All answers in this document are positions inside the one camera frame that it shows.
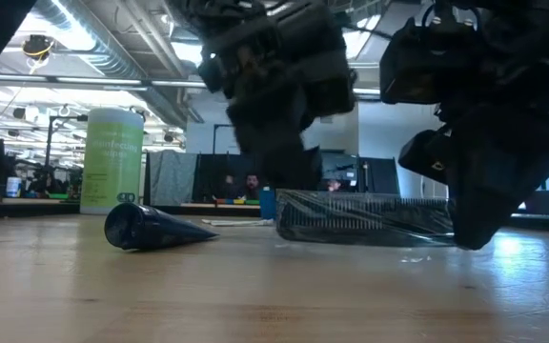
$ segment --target black cable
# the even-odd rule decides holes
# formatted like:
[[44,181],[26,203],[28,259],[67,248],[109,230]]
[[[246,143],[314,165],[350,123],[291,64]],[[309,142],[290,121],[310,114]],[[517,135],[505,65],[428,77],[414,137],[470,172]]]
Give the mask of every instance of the black cable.
[[[115,7],[115,11],[113,12],[113,24],[115,25],[115,27],[118,29],[118,12],[120,11],[120,8],[119,7]],[[132,30],[132,25],[130,25],[129,27],[123,29],[120,31],[120,33],[129,33],[130,31]]]
[[425,12],[423,13],[423,18],[422,20],[420,21],[420,25],[423,27],[423,28],[426,28],[427,27],[427,19],[429,18],[429,14],[431,14],[431,12],[434,11],[434,8],[436,7],[436,5],[431,5],[430,7],[427,8],[427,10],[425,10]]
[[491,49],[493,50],[499,50],[499,51],[502,51],[504,53],[509,53],[509,54],[512,54],[514,53],[514,51],[508,47],[505,47],[505,46],[502,46],[500,44],[495,44],[491,41],[491,38],[488,36],[488,34],[486,33],[486,30],[484,29],[484,27],[482,26],[482,15],[480,14],[480,12],[478,11],[477,8],[470,8],[469,9],[472,14],[476,17],[476,26],[477,26],[477,30],[478,32],[482,35],[482,39],[484,39],[484,42],[486,43],[486,45],[488,47],[490,47]]
[[370,34],[373,34],[377,37],[380,37],[380,38],[384,38],[384,39],[387,39],[387,40],[391,40],[393,39],[393,35],[389,34],[389,33],[385,33],[383,31],[380,31],[380,30],[370,30],[370,29],[366,29],[366,28],[360,28],[359,26],[357,25],[352,25],[352,24],[347,24],[344,26],[345,28],[347,29],[350,29],[350,30],[357,30],[357,31],[361,31],[361,32],[368,32]]
[[[209,19],[213,21],[222,21],[222,22],[247,20],[254,15],[254,13],[251,12],[254,6],[254,1],[251,0],[249,1],[249,3],[252,4],[251,8],[245,8],[240,5],[215,3],[215,1],[210,1],[202,9],[194,8],[192,10],[192,14],[193,16],[201,19]],[[213,10],[213,7],[216,8],[217,12],[209,12],[209,10]],[[238,14],[231,14],[231,13],[226,14],[226,13],[223,13],[224,10],[232,10]]]

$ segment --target pipe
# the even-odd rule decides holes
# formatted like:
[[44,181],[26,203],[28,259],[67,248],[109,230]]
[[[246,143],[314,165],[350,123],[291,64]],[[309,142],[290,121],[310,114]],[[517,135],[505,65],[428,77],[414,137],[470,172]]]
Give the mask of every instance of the pipe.
[[177,54],[173,50],[173,46],[171,45],[170,42],[166,42],[164,38],[162,38],[162,35],[160,35],[160,31],[158,30],[156,25],[153,24],[151,17],[145,12],[143,7],[141,7],[136,2],[136,0],[126,0],[126,2],[128,2],[131,5],[131,7],[133,7],[134,13],[137,15],[137,17],[141,19],[141,22],[145,24],[145,26],[148,28],[149,31],[152,32],[152,36],[149,36],[146,34],[144,39],[152,40],[153,38],[156,41],[156,43],[160,46],[160,48],[162,48],[164,53],[167,55],[167,57],[169,58],[169,61],[171,61],[175,66],[175,69],[176,69],[175,75],[181,78],[187,78],[188,75],[185,71],[185,68],[181,63],[181,60],[179,60],[179,58],[177,57]]
[[50,152],[52,150],[52,135],[54,134],[54,120],[52,117],[49,118],[50,121],[48,123],[48,139],[46,140],[46,162],[44,162],[44,166],[47,168],[50,165]]
[[[148,74],[139,67],[112,33],[82,1],[38,0],[32,13],[50,22],[61,31],[71,32],[79,28],[87,32],[95,42],[95,46],[91,51],[95,53],[103,52],[106,55],[83,56],[81,58],[93,65],[106,77],[131,79],[148,77]],[[151,110],[165,123],[185,127],[186,118],[179,114],[181,110],[160,91],[149,88],[135,95],[148,103]]]
[[[131,6],[131,10],[127,12],[127,16],[131,17],[133,20],[138,17],[138,19],[141,20],[141,23],[133,23],[135,25],[135,28],[137,31],[141,34],[143,39],[148,43],[150,48],[153,50],[153,52],[156,54],[156,56],[159,57],[159,59],[163,58],[161,56],[162,51],[164,51],[164,54],[166,55],[166,59],[168,63],[173,63],[174,71],[171,71],[174,75],[179,76],[183,79],[188,78],[188,73],[185,71],[185,67],[183,66],[182,62],[177,57],[177,54],[175,53],[173,46],[171,45],[171,42],[167,42],[162,38],[162,35],[160,34],[160,31],[158,27],[153,23],[152,18],[145,12],[143,7],[141,7],[136,0],[116,0],[116,3],[124,3],[126,5],[127,3]],[[143,27],[141,27],[141,24],[145,25],[148,30],[152,33],[152,35],[148,35],[144,30]],[[162,50],[159,50],[158,48],[155,48],[153,46],[153,40],[156,41],[158,46]],[[179,106],[180,109],[184,111],[184,114],[187,118],[191,118],[196,123],[204,123],[205,121],[203,118],[196,113],[192,106],[185,100],[186,97],[186,91],[185,90],[178,90],[177,91],[177,101],[176,104]]]
[[164,54],[162,54],[162,51],[157,47],[157,45],[153,42],[153,40],[150,38],[148,33],[143,29],[143,26],[141,26],[141,23],[139,23],[139,20],[134,16],[132,13],[132,10],[129,8],[126,0],[115,0],[115,5],[122,11],[124,15],[126,15],[127,18],[131,21],[131,24],[134,26],[134,28],[139,32],[141,35],[141,38],[145,41],[145,43],[150,47],[150,50],[153,51],[153,54],[158,58],[160,63],[164,66],[164,68],[167,69],[167,71],[172,72],[173,74],[177,75],[178,71],[176,66],[173,64],[173,61],[169,58],[167,58]]
[[[90,86],[103,87],[171,87],[206,89],[201,81],[191,80],[142,80],[142,79],[110,79],[104,77],[68,77],[68,76],[39,76],[21,74],[0,74],[0,86],[15,86],[26,84],[28,87],[51,87],[52,85],[70,86],[83,89]],[[356,95],[380,95],[379,89],[354,88]]]
[[[147,130],[167,130],[167,129],[170,129],[171,127],[170,126],[167,126],[167,125],[160,125],[160,126],[154,126],[154,125],[149,125],[149,126],[146,126],[143,128],[144,131],[147,131]],[[3,130],[3,131],[7,131],[7,130],[16,130],[16,131],[31,131],[31,132],[35,132],[35,133],[40,133],[40,132],[46,132],[47,131],[47,128],[44,128],[44,127],[26,127],[26,126],[13,126],[13,125],[0,125],[0,130]],[[77,129],[69,129],[69,128],[65,128],[65,127],[58,127],[56,132],[76,132],[76,131],[85,131],[86,128],[77,128]]]
[[[22,52],[23,48],[19,45],[8,45],[2,52]],[[50,55],[67,55],[67,56],[108,56],[105,52],[95,52],[91,50],[68,50],[68,49],[51,49],[48,51]]]

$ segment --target wooden table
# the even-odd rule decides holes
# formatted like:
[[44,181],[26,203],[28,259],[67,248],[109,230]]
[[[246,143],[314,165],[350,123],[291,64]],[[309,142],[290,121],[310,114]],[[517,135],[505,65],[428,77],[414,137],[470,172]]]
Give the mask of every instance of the wooden table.
[[44,199],[44,198],[2,198],[0,204],[46,204],[46,205],[58,205],[61,203],[61,199]]
[[220,228],[122,252],[103,221],[0,220],[0,343],[549,342],[549,234],[464,252]]
[[219,208],[219,209],[252,209],[259,210],[259,205],[229,205],[229,204],[198,204],[198,203],[187,203],[181,204],[182,207],[194,207],[194,208]]

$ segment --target ceiling light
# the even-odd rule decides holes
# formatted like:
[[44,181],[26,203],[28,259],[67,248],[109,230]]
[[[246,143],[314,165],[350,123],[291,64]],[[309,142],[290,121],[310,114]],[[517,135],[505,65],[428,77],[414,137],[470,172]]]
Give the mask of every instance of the ceiling light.
[[59,82],[95,84],[95,85],[141,85],[141,80],[113,79],[113,78],[91,78],[91,77],[57,77]]
[[146,128],[144,128],[143,130],[144,130],[145,132],[147,132],[147,133],[162,133],[162,131],[163,131],[164,129],[162,129],[162,128],[150,128],[150,127],[146,127]]
[[[357,26],[367,30],[373,30],[380,21],[380,15],[374,15],[370,18],[360,20]],[[347,58],[357,58],[359,52],[368,43],[372,34],[364,31],[352,31],[343,34],[344,41],[347,44]]]
[[380,90],[377,89],[353,89],[359,95],[380,95]]
[[63,123],[63,127],[65,127],[66,129],[77,130],[77,127],[70,123]]
[[26,106],[25,107],[25,120],[36,123],[39,117],[39,108],[36,106]]
[[[265,4],[267,5],[266,8],[271,8],[272,6],[275,6],[275,4],[277,4],[276,2],[272,2],[271,4]],[[283,5],[279,5],[277,6],[274,10],[269,10],[266,12],[267,15],[275,15],[279,12],[281,12],[282,10],[285,10],[287,9],[288,7],[290,7],[292,4],[290,3],[287,3],[287,4],[283,4]]]
[[[48,146],[48,143],[46,142],[23,141],[23,140],[4,140],[4,144],[10,145],[10,146],[33,147],[33,148],[46,148]],[[73,146],[83,147],[84,144],[52,142],[51,146],[53,148],[67,148],[67,147],[73,147]]]
[[48,81],[46,76],[36,76],[36,75],[14,75],[14,74],[1,74],[0,80],[3,81],[25,81],[25,82],[45,82]]
[[74,136],[78,136],[80,138],[86,139],[86,132],[85,131],[73,131],[71,134],[74,135]]
[[202,46],[177,42],[172,42],[171,45],[179,59],[190,61],[196,65],[202,63],[202,55],[200,54]]
[[147,91],[147,87],[137,86],[103,86],[103,91]]

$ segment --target wall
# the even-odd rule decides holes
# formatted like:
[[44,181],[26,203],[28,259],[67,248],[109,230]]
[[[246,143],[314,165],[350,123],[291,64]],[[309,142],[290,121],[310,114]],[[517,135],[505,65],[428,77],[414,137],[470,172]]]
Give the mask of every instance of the wall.
[[[418,105],[359,105],[359,155],[376,158],[399,158],[401,148],[419,131],[439,126],[433,107]],[[397,179],[402,196],[445,197],[446,186],[397,165]]]
[[[344,150],[357,153],[358,109],[353,112],[334,115],[332,123],[322,123],[319,119],[302,133],[304,146],[320,146],[323,150]],[[214,143],[214,124],[188,124],[186,129],[186,152],[212,153]],[[215,153],[239,153],[234,130],[220,127],[215,137]]]
[[[186,152],[213,153],[214,124],[188,124],[186,129]],[[215,137],[215,153],[239,154],[238,145],[231,127],[219,127]]]

